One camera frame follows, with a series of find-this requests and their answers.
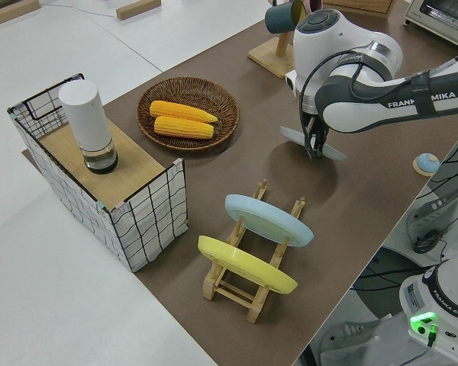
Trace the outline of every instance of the glass base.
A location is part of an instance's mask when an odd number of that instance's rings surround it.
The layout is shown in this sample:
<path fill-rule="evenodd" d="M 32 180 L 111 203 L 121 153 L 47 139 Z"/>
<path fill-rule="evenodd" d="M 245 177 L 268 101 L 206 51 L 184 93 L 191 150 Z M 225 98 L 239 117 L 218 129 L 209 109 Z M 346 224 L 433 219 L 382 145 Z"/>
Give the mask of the glass base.
<path fill-rule="evenodd" d="M 86 167 L 95 174 L 112 172 L 119 161 L 114 145 L 109 143 L 105 149 L 98 152 L 82 151 Z"/>

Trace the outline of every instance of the yellow corn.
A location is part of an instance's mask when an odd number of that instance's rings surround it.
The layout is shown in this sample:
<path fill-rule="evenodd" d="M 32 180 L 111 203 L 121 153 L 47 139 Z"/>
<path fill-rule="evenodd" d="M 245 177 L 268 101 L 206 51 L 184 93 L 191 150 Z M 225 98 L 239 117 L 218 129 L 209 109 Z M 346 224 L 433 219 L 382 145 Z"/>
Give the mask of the yellow corn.
<path fill-rule="evenodd" d="M 214 136 L 214 127 L 196 120 L 159 116 L 154 121 L 154 132 L 165 136 L 208 140 Z"/>
<path fill-rule="evenodd" d="M 152 117 L 170 116 L 209 124 L 217 122 L 216 116 L 202 109 L 170 101 L 153 101 L 150 106 L 150 114 Z"/>

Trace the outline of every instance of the brown tabletop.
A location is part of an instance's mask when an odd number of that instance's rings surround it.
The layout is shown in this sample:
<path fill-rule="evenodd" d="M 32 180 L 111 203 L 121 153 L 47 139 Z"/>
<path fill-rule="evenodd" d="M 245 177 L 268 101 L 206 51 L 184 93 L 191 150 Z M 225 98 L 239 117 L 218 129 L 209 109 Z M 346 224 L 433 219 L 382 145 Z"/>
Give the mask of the brown tabletop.
<path fill-rule="evenodd" d="M 406 9 L 407 3 L 398 0 L 388 18 L 347 18 L 401 44 L 400 76 L 433 69 L 458 54 L 445 40 L 403 26 Z M 189 231 L 136 275 L 221 365 L 291 365 L 426 184 L 412 168 L 414 157 L 429 152 L 442 159 L 458 139 L 458 116 L 358 134 L 330 132 L 328 143 L 349 159 L 309 160 L 279 133 L 280 125 L 299 127 L 297 101 L 288 86 L 247 57 L 271 37 L 263 23 L 256 24 L 105 106 L 107 116 L 162 165 L 185 158 Z M 137 101 L 150 86 L 176 76 L 212 80 L 236 98 L 240 125 L 229 144 L 203 154 L 180 154 L 143 135 L 136 122 Z M 225 240 L 234 226 L 224 210 L 225 196 L 252 195 L 262 178 L 269 184 L 264 200 L 283 210 L 305 197 L 301 220 L 315 238 L 306 247 L 289 248 L 283 258 L 280 268 L 298 282 L 297 288 L 288 295 L 270 293 L 251 324 L 245 307 L 220 294 L 213 301 L 202 297 L 211 263 L 197 250 L 197 240 L 199 235 Z M 252 233 L 240 248 L 265 260 L 274 250 Z M 160 352 L 170 352 L 169 345 Z"/>

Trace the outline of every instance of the wicker plate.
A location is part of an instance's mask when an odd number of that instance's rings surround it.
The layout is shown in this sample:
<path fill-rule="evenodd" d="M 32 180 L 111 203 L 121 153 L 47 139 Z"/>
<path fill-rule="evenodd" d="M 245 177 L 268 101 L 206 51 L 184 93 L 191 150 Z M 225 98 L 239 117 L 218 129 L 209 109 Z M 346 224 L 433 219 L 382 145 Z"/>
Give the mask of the wicker plate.
<path fill-rule="evenodd" d="M 209 140 L 162 136 L 154 132 L 154 118 L 150 115 L 152 101 L 171 101 L 197 107 L 218 118 L 214 137 Z M 182 151 L 204 151 L 224 142 L 236 129 L 239 107 L 234 97 L 220 85 L 209 80 L 179 77 L 158 82 L 141 96 L 137 103 L 137 124 L 153 141 Z"/>

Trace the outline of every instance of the grid storage basket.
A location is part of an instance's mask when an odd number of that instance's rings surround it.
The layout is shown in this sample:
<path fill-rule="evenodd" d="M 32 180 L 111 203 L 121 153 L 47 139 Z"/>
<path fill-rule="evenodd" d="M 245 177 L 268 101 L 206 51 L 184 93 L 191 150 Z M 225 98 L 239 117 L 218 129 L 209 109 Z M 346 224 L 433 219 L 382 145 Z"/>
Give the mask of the grid storage basket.
<path fill-rule="evenodd" d="M 64 206 L 88 227 L 130 271 L 153 261 L 188 229 L 185 163 L 182 159 L 108 209 L 49 151 L 41 138 L 68 123 L 58 99 L 62 84 L 8 109 L 37 168 Z"/>

